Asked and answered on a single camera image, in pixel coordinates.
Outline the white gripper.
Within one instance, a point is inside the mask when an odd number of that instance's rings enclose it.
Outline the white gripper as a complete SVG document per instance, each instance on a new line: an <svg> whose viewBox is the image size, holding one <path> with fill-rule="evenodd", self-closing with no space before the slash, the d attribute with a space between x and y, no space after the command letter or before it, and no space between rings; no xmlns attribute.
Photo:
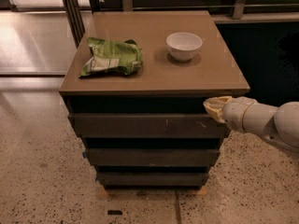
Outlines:
<svg viewBox="0 0 299 224"><path fill-rule="evenodd" d="M233 131L245 133L243 118L251 105L256 104L255 99L247 97L221 96L211 97L203 102L208 115L218 123L226 123Z"/></svg>

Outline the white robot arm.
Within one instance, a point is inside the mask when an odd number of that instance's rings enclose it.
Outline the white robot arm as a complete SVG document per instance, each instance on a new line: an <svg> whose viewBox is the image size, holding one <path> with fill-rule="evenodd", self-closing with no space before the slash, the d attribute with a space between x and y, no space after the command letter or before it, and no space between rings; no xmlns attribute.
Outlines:
<svg viewBox="0 0 299 224"><path fill-rule="evenodd" d="M208 98L203 105L210 117L232 131L252 133L271 146L299 152L298 102L276 107L244 96L222 96Z"/></svg>

